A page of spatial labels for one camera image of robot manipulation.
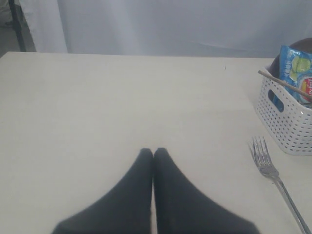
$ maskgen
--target fork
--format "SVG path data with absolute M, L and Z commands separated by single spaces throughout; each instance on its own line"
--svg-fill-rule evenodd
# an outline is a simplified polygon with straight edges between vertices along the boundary
M 253 148 L 251 150 L 253 155 L 253 160 L 259 169 L 260 173 L 267 178 L 270 178 L 274 184 L 277 186 L 278 190 L 281 192 L 284 200 L 286 201 L 290 211 L 292 212 L 295 220 L 297 221 L 300 230 L 303 234 L 312 234 L 309 227 L 303 220 L 301 214 L 296 208 L 291 196 L 287 192 L 284 183 L 279 177 L 278 170 L 274 167 L 267 144 L 265 142 L 264 137 L 261 139 L 260 137 L 253 137 Z

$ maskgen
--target white curtain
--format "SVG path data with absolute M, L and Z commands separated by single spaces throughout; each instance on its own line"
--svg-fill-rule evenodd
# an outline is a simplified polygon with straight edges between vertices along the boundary
M 275 57 L 312 37 L 310 0 L 20 0 L 39 52 Z

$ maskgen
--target blue package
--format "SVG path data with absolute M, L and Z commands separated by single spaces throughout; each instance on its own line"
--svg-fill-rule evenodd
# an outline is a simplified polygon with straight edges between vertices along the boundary
M 312 54 L 292 49 L 283 45 L 279 58 L 279 78 L 288 84 L 312 95 Z M 285 89 L 301 104 L 311 103 L 306 97 Z

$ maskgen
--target dark object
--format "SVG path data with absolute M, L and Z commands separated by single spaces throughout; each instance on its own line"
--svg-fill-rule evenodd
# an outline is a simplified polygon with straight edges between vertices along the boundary
M 9 0 L 9 5 L 10 5 L 12 20 L 13 20 L 12 21 L 12 27 L 13 27 L 13 30 L 15 31 L 16 37 L 18 39 L 19 50 L 22 52 L 26 52 L 25 42 L 23 39 L 23 35 L 21 33 L 20 21 L 19 21 L 18 15 L 16 13 L 15 1 Z
M 290 48 L 300 50 L 306 53 L 312 53 L 312 38 L 306 38 L 299 40 L 290 45 Z M 274 59 L 273 63 L 269 67 L 269 72 L 272 76 L 279 78 L 279 55 Z
M 142 149 L 121 181 L 99 201 L 57 225 L 53 234 L 149 234 L 153 154 Z
M 154 154 L 158 234 L 258 234 L 254 224 L 230 213 L 200 192 L 166 149 Z

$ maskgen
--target chopstick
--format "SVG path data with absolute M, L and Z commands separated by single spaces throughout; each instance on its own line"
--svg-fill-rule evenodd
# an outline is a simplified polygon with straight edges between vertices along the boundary
M 268 73 L 266 73 L 266 72 L 263 72 L 263 71 L 260 71 L 260 70 L 259 70 L 258 73 L 261 74 L 261 75 L 263 75 L 263 76 L 266 77 L 266 78 L 269 78 L 269 79 L 275 81 L 276 83 L 279 83 L 280 85 L 283 85 L 283 86 L 285 86 L 285 87 L 290 88 L 291 90 L 294 90 L 295 92 L 301 94 L 302 96 L 305 96 L 305 97 L 308 98 L 310 101 L 312 101 L 312 96 L 310 96 L 309 94 L 303 92 L 302 90 L 300 90 L 300 89 L 298 89 L 298 88 L 292 86 L 291 84 L 288 84 L 287 82 L 285 82 L 285 81 L 283 81 L 283 80 L 280 80 L 280 79 L 278 79 L 278 78 L 275 78 L 274 76 L 272 76 L 272 75 L 270 75 L 270 74 L 268 74 Z

